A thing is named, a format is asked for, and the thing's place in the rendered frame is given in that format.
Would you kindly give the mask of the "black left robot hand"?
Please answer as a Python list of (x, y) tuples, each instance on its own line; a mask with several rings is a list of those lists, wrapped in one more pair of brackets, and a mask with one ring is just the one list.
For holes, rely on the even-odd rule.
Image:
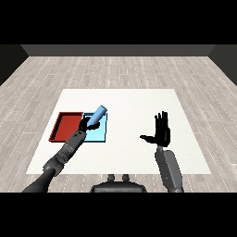
[(83, 132), (87, 132), (87, 131), (90, 131), (90, 130), (96, 130), (100, 127), (100, 123), (97, 122), (96, 124), (94, 125), (88, 125), (88, 121), (90, 120), (91, 118), (90, 117), (87, 117), (87, 118), (83, 118), (79, 124), (79, 128), (78, 130), (79, 131), (83, 131)]

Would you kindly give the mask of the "light blue shallow open box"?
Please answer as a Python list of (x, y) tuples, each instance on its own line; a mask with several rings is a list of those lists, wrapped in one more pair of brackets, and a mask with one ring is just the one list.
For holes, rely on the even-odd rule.
[(96, 130), (87, 131), (84, 141), (86, 143), (104, 143), (106, 141), (106, 121), (107, 114), (104, 114), (99, 120), (100, 127)]

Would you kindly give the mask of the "red shallow open box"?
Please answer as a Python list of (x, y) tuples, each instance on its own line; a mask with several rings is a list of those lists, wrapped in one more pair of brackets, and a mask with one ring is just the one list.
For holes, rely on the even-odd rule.
[(82, 112), (60, 112), (48, 141), (64, 143), (79, 128), (82, 115)]

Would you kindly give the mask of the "dark grey robot body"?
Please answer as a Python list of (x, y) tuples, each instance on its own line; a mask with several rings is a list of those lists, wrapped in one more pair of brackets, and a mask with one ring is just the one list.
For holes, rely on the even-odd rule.
[(115, 175), (109, 174), (107, 181), (92, 187), (91, 193), (146, 193), (143, 185), (130, 181), (128, 174), (122, 175), (122, 181), (115, 181)]

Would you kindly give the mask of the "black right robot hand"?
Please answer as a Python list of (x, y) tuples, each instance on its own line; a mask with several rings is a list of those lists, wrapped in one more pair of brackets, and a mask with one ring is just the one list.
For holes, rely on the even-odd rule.
[(158, 146), (168, 147), (170, 144), (170, 128), (168, 127), (168, 113), (162, 111), (155, 115), (155, 135), (141, 135), (140, 138), (148, 143), (156, 143)]

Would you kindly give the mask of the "small blue can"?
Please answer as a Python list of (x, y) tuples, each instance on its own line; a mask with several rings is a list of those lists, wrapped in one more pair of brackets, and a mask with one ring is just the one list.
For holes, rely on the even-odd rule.
[(106, 114), (106, 112), (107, 109), (104, 106), (99, 106), (96, 111), (91, 115), (91, 118), (87, 122), (87, 126), (96, 125)]

